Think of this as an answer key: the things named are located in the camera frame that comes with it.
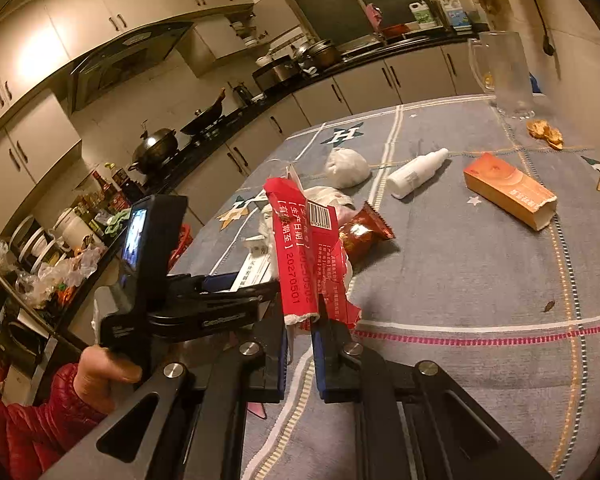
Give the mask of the red jacket forearm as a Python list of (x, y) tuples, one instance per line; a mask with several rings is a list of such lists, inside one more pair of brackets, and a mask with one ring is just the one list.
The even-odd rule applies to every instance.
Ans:
[(76, 364), (61, 367), (40, 405), (0, 399), (0, 479), (40, 478), (112, 410), (109, 391), (81, 391), (78, 378)]

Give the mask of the left hand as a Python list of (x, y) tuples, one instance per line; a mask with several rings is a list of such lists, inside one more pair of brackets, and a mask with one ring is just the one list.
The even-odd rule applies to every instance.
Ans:
[(85, 404), (108, 415), (116, 408), (112, 385), (135, 385), (142, 375), (142, 369), (126, 356), (91, 346), (81, 353), (73, 388)]

